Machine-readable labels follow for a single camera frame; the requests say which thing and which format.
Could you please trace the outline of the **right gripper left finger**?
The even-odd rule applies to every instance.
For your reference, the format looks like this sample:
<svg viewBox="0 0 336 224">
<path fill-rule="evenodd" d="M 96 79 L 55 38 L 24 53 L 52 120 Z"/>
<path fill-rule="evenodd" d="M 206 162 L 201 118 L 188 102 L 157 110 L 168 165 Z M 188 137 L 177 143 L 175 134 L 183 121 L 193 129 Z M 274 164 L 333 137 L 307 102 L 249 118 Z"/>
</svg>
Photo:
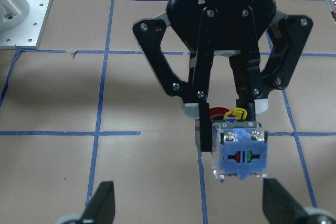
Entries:
<svg viewBox="0 0 336 224">
<path fill-rule="evenodd" d="M 101 182 L 83 213 L 60 217 L 56 223 L 113 223 L 115 218 L 113 181 Z"/>
</svg>

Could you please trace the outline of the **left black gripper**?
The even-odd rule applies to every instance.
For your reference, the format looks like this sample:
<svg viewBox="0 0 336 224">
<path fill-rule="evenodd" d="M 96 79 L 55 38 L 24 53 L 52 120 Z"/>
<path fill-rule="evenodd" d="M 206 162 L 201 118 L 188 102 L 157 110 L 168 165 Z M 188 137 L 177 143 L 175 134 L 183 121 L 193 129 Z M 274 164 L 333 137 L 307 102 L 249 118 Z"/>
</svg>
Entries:
<svg viewBox="0 0 336 224">
<path fill-rule="evenodd" d="M 194 52 L 187 82 L 174 73 L 161 50 L 170 25 Z M 236 106 L 246 111 L 243 121 L 254 121 L 268 109 L 269 93 L 288 86 L 312 27 L 306 15 L 276 12 L 275 0 L 169 0 L 166 13 L 140 19 L 132 30 L 165 93 L 180 97 L 185 114 L 195 120 L 197 148 L 211 152 L 212 122 L 206 99 L 214 50 L 240 50 L 229 59 Z M 258 41 L 265 30 L 272 50 L 260 69 Z"/>
</svg>

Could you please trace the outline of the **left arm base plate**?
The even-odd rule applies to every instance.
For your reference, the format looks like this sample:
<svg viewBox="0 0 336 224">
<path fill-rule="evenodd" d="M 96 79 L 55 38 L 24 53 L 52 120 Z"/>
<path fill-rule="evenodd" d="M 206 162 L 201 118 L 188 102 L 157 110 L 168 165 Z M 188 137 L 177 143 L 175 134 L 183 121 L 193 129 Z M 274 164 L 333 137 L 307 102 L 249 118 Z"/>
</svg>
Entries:
<svg viewBox="0 0 336 224">
<path fill-rule="evenodd" d="M 1 0 L 1 49 L 37 49 L 52 2 Z"/>
</svg>

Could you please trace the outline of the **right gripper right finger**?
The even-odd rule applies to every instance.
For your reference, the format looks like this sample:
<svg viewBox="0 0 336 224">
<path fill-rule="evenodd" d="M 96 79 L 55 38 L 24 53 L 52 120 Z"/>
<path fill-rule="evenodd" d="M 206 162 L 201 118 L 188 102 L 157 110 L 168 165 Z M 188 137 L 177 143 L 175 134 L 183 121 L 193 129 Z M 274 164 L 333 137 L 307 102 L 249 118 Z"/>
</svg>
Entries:
<svg viewBox="0 0 336 224">
<path fill-rule="evenodd" d="M 264 178 L 263 213 L 269 223 L 335 223 L 335 216 L 320 208 L 303 207 L 275 178 Z"/>
</svg>

